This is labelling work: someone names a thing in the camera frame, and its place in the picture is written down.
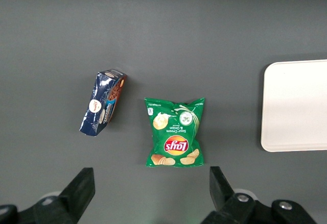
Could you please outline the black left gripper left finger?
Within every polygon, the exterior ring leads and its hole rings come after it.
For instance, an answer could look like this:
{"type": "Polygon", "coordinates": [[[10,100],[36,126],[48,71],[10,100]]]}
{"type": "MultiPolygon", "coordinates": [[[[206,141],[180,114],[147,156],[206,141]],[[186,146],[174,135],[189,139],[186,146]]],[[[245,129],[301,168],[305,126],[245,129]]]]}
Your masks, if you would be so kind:
{"type": "Polygon", "coordinates": [[[19,212],[1,205],[1,223],[78,223],[95,194],[93,168],[83,168],[58,196],[47,196],[19,212]]]}

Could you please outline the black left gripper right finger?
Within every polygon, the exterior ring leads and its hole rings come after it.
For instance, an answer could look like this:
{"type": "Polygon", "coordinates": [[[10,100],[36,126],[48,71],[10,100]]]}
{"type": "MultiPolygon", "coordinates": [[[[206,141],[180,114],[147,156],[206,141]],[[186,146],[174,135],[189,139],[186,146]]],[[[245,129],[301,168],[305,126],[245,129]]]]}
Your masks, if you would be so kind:
{"type": "Polygon", "coordinates": [[[236,193],[218,166],[210,167],[209,191],[216,209],[202,223],[316,223],[296,202],[275,200],[268,207],[247,193],[236,193]]]}

